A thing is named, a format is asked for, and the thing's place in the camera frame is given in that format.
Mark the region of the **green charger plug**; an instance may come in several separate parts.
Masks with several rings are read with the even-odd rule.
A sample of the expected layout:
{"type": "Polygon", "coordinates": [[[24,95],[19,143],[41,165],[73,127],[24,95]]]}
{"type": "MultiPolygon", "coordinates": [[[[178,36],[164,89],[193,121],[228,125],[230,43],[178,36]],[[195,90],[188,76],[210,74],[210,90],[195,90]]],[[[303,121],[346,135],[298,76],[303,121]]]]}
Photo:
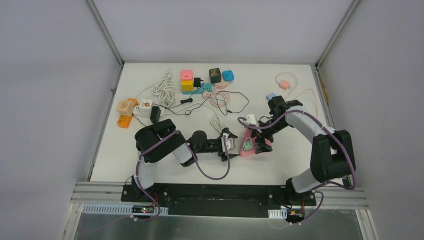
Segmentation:
{"type": "Polygon", "coordinates": [[[249,138],[249,139],[246,139],[246,140],[243,142],[242,150],[243,150],[244,152],[247,152],[247,151],[250,151],[251,149],[253,149],[254,147],[255,147],[255,143],[254,143],[254,141],[253,141],[253,140],[251,140],[251,139],[249,138]]]}

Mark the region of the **pink triangular power strip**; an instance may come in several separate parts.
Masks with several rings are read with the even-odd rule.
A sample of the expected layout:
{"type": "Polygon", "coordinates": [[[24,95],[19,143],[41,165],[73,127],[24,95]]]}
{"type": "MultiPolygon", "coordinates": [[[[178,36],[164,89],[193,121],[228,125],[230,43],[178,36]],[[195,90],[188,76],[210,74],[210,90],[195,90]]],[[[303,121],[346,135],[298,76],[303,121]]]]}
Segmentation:
{"type": "Polygon", "coordinates": [[[253,154],[271,152],[273,143],[266,138],[259,137],[254,129],[247,129],[242,139],[240,147],[240,156],[245,158],[253,154]]]}

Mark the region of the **blue charger plug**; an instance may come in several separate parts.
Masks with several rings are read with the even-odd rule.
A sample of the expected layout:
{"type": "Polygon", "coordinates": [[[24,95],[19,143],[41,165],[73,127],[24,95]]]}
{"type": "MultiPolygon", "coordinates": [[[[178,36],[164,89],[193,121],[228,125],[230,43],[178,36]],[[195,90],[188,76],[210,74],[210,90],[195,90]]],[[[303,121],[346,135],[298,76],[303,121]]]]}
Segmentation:
{"type": "Polygon", "coordinates": [[[270,101],[272,98],[274,98],[274,97],[276,97],[277,95],[275,94],[275,93],[270,93],[270,94],[268,94],[266,97],[265,97],[265,99],[267,100],[267,101],[270,101]]]}

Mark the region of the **pink charger plug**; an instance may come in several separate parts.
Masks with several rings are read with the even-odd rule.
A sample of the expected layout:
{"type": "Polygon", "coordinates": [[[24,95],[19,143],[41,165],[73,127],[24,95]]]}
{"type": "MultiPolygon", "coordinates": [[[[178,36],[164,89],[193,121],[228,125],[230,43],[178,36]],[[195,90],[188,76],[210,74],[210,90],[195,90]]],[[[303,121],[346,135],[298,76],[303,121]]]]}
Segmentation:
{"type": "Polygon", "coordinates": [[[291,87],[291,83],[289,82],[289,81],[287,81],[287,80],[282,80],[280,83],[279,83],[279,85],[278,85],[281,89],[283,89],[283,90],[290,90],[292,87],[291,87]]]}

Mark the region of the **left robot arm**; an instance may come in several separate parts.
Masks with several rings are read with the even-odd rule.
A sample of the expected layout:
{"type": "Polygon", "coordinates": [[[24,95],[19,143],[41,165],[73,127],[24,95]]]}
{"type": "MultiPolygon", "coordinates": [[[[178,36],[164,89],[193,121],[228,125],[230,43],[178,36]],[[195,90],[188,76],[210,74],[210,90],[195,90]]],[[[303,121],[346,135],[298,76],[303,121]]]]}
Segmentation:
{"type": "Polygon", "coordinates": [[[136,185],[133,190],[134,197],[143,203],[152,198],[151,187],[155,184],[158,162],[168,155],[172,154],[184,168],[199,164],[197,154],[215,153],[221,161],[229,162],[239,156],[237,153],[230,153],[237,138],[225,127],[217,138],[208,138],[204,131],[197,130],[190,138],[185,139],[171,119],[140,129],[134,136],[138,151],[135,174],[132,177],[136,185]]]}

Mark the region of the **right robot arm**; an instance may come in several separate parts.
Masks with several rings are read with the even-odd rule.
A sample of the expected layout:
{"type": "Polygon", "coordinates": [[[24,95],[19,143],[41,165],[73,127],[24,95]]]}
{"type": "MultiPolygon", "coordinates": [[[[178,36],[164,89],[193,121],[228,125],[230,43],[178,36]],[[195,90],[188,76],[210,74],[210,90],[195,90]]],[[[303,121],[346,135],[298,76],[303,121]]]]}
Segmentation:
{"type": "Polygon", "coordinates": [[[285,182],[278,197],[282,204],[300,205],[313,196],[313,190],[333,184],[334,179],[355,176],[353,144],[348,131],[324,125],[298,100],[286,101],[278,95],[267,104],[270,119],[248,125],[255,137],[256,154],[271,152],[274,134],[286,127],[298,130],[311,143],[309,167],[285,182]]]}

